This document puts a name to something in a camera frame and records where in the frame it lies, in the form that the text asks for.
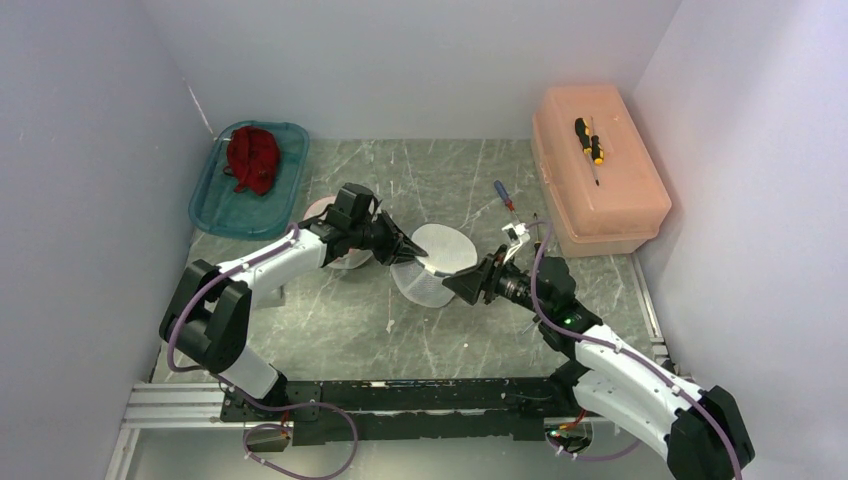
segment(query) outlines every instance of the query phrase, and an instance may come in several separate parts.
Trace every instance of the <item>white wall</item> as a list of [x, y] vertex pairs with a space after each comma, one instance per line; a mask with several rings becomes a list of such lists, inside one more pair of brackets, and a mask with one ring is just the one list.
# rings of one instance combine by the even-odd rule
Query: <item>white wall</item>
[[140, 3], [0, 11], [0, 477], [103, 478], [210, 135]]
[[213, 128], [529, 138], [546, 88], [635, 87], [680, 0], [144, 0]]
[[740, 403], [746, 479], [848, 478], [846, 25], [687, 0], [634, 93], [675, 205], [640, 259], [675, 358]]

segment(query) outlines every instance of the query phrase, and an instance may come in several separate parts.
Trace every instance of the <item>white mesh basket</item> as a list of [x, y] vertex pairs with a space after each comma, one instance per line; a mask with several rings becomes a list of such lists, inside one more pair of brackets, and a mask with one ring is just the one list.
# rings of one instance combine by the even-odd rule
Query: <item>white mesh basket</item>
[[392, 265], [392, 278], [409, 301], [430, 308], [448, 304], [454, 293], [442, 286], [442, 279], [477, 263], [477, 249], [459, 230], [430, 223], [410, 236], [427, 251], [427, 257]]

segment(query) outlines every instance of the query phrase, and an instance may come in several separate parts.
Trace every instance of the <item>floor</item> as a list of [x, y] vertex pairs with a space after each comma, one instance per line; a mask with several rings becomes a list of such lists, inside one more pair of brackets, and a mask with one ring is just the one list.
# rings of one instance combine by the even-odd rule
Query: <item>floor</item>
[[[512, 220], [495, 193], [501, 180], [520, 218], [548, 216], [529, 141], [314, 141], [293, 219], [346, 182], [382, 198], [411, 234], [426, 223], [459, 229], [478, 257], [506, 239]], [[189, 261], [218, 263], [268, 242], [195, 236]], [[548, 254], [558, 252], [551, 245]], [[532, 248], [517, 255], [527, 268]], [[649, 333], [629, 256], [568, 261], [578, 298], [625, 341], [650, 356]], [[441, 309], [406, 300], [387, 267], [371, 260], [355, 270], [321, 269], [285, 286], [284, 305], [255, 310], [248, 344], [293, 380], [547, 376], [565, 361], [535, 329], [533, 314], [503, 299], [472, 307], [454, 298]], [[209, 381], [201, 372], [174, 374], [160, 357], [154, 382]]]

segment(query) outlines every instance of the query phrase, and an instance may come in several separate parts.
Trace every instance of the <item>blue screwdriver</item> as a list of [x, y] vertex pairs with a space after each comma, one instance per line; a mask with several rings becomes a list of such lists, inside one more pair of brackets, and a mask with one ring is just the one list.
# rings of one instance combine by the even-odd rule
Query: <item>blue screwdriver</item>
[[521, 219], [518, 218], [518, 214], [515, 213], [515, 206], [512, 204], [512, 200], [509, 198], [509, 194], [506, 193], [506, 187], [503, 186], [500, 180], [495, 180], [495, 191], [498, 192], [498, 196], [503, 200], [506, 208], [515, 215], [515, 219], [518, 223], [521, 223]]

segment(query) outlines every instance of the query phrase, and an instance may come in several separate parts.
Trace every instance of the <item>round container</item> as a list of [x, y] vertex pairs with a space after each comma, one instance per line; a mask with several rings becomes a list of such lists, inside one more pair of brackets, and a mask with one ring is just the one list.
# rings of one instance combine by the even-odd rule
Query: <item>round container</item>
[[[335, 201], [335, 195], [324, 197], [318, 200], [306, 209], [306, 213], [303, 215], [303, 219], [306, 220], [309, 217], [314, 217], [315, 215], [318, 215], [319, 213], [323, 212], [325, 208], [327, 208], [327, 205], [330, 205]], [[368, 259], [371, 258], [371, 256], [372, 254], [370, 250], [357, 250], [355, 248], [351, 248], [347, 255], [333, 260], [332, 262], [328, 263], [327, 266], [338, 270], [350, 270], [352, 268], [361, 266], [363, 263], [367, 262]]]
[[477, 264], [477, 249], [459, 230], [435, 223], [423, 225], [410, 238], [428, 256], [392, 265], [392, 278], [409, 301], [430, 308], [444, 307], [454, 293], [442, 286], [442, 279]]

